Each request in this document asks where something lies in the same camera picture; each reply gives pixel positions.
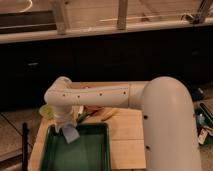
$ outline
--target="yellow object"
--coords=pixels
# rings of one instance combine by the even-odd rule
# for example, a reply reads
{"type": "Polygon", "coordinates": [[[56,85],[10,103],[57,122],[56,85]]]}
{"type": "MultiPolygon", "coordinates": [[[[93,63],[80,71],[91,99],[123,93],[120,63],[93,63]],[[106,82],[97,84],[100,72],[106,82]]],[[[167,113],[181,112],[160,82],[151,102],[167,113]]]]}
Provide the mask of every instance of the yellow object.
{"type": "Polygon", "coordinates": [[[105,121],[105,120],[111,118],[117,111],[118,111],[118,109],[112,109],[111,111],[105,113],[102,116],[101,121],[105,121]]]}
{"type": "Polygon", "coordinates": [[[40,113],[41,116],[43,116],[46,119],[52,119],[53,118],[52,109],[48,104],[41,106],[40,109],[39,109],[39,113],[40,113]]]}

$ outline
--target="cable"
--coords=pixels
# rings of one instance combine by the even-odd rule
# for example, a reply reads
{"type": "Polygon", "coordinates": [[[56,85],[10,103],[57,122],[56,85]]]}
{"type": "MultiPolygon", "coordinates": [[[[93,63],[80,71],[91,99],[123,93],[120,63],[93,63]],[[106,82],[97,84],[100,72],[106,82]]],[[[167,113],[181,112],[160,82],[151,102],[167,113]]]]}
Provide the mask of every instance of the cable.
{"type": "MultiPolygon", "coordinates": [[[[12,126],[15,131],[20,135],[20,136],[23,136],[23,134],[13,125],[12,122],[10,122],[7,117],[4,116],[4,114],[0,113],[0,115],[10,124],[10,126],[12,126]]],[[[27,144],[30,146],[31,149],[33,149],[33,145],[30,144],[29,142],[27,142],[27,144]]]]}

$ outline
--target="food item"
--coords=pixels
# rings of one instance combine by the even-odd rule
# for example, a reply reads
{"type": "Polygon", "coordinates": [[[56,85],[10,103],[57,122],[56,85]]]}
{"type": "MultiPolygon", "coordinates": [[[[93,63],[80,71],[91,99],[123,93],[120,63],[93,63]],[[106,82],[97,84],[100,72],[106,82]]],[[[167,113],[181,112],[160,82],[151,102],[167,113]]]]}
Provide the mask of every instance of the food item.
{"type": "Polygon", "coordinates": [[[112,109],[111,111],[105,113],[102,118],[101,121],[106,121],[107,119],[111,118],[114,114],[116,114],[116,112],[118,111],[118,109],[112,109]]]}

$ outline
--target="tray rim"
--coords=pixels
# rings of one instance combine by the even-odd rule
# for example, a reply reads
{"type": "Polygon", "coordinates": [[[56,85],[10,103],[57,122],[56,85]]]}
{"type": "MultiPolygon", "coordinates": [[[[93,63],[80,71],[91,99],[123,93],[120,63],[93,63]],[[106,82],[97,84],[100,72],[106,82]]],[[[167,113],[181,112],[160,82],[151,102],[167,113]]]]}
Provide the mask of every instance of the tray rim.
{"type": "MultiPolygon", "coordinates": [[[[106,127],[106,148],[108,150],[106,150],[106,154],[105,154],[105,160],[106,160],[106,171],[111,171],[111,159],[110,159],[110,141],[109,141],[109,126],[107,123],[105,122],[101,122],[101,123],[81,123],[81,124],[78,124],[78,126],[96,126],[96,125],[103,125],[106,127]]],[[[43,149],[42,149],[42,153],[41,153],[41,157],[40,157],[40,161],[39,161],[39,171],[42,171],[42,161],[44,160],[44,157],[45,157],[45,151],[47,149],[47,146],[48,146],[48,139],[49,139],[49,132],[51,129],[55,128],[55,124],[51,124],[48,126],[47,128],[47,131],[46,131],[46,135],[45,135],[45,141],[44,141],[44,146],[43,146],[43,149]]]]}

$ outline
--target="small object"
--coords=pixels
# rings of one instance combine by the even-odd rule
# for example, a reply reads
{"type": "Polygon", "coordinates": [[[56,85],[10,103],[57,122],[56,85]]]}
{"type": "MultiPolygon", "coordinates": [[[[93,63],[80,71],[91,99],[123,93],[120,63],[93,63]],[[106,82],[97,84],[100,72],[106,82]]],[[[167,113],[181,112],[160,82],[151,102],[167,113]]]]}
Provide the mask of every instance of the small object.
{"type": "Polygon", "coordinates": [[[201,130],[199,136],[198,136],[198,142],[199,144],[203,145],[206,138],[207,138],[207,135],[208,135],[208,131],[206,131],[204,128],[201,130]]]}
{"type": "Polygon", "coordinates": [[[203,128],[206,129],[206,131],[209,133],[210,136],[213,136],[213,129],[212,128],[210,128],[207,125],[204,125],[203,128]]]}
{"type": "Polygon", "coordinates": [[[84,121],[84,119],[90,115],[90,112],[87,112],[87,111],[83,111],[82,114],[80,114],[77,119],[76,119],[76,122],[79,124],[79,123],[82,123],[84,121]]]}
{"type": "Polygon", "coordinates": [[[197,124],[203,126],[205,124],[205,116],[201,113],[197,115],[197,124]]]}
{"type": "Polygon", "coordinates": [[[80,107],[76,122],[78,124],[82,123],[89,115],[92,115],[92,114],[94,114],[95,112],[97,112],[97,111],[99,111],[101,109],[102,109],[102,107],[97,107],[97,106],[83,106],[83,107],[80,107]]]}
{"type": "Polygon", "coordinates": [[[41,106],[39,109],[39,113],[42,117],[46,119],[50,120],[53,118],[52,109],[48,104],[41,106]]]}
{"type": "Polygon", "coordinates": [[[101,121],[106,121],[107,119],[111,118],[117,111],[118,111],[118,109],[112,109],[108,113],[105,113],[102,116],[101,121]]]}
{"type": "Polygon", "coordinates": [[[80,106],[78,111],[78,116],[81,115],[84,112],[84,106],[80,106]]]}
{"type": "Polygon", "coordinates": [[[71,124],[65,124],[62,127],[62,132],[67,141],[67,144],[75,141],[76,139],[80,137],[77,129],[71,124]]]}

